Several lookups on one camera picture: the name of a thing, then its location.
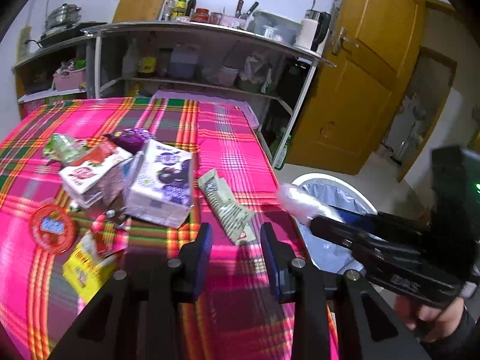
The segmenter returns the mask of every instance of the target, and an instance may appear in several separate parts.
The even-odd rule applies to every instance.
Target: trash can
[[[359,191],[345,181],[323,173],[309,173],[293,181],[294,185],[333,207],[358,214],[377,214],[375,207]],[[297,226],[307,246],[312,262],[324,271],[343,274],[347,269],[360,271],[363,265],[352,257],[351,251],[324,239],[315,237],[307,226],[297,219]]]

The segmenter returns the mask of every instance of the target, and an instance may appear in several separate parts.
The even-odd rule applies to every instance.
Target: electric kettle
[[[301,29],[295,40],[297,47],[317,51],[318,45],[325,39],[332,16],[327,12],[307,9],[301,21]]]

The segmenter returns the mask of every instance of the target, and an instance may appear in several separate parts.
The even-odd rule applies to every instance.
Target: red plastic lid
[[[51,254],[62,254],[75,241],[75,227],[67,212],[56,204],[46,204],[30,218],[35,242]]]

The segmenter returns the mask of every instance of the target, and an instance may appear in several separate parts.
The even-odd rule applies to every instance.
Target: yellow door
[[[287,162],[356,174],[394,117],[419,52],[423,0],[344,0]]]

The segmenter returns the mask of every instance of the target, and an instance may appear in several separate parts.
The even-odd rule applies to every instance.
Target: blue trash bag
[[[333,207],[353,211],[357,214],[376,214],[369,204],[361,198],[354,198],[346,186],[328,184],[329,180],[312,179],[301,185],[302,189],[318,201]],[[356,216],[340,213],[347,224],[357,220]],[[297,220],[305,245],[314,264],[328,272],[343,274],[347,269],[360,271],[363,265],[352,257],[351,251],[311,234],[307,226]]]

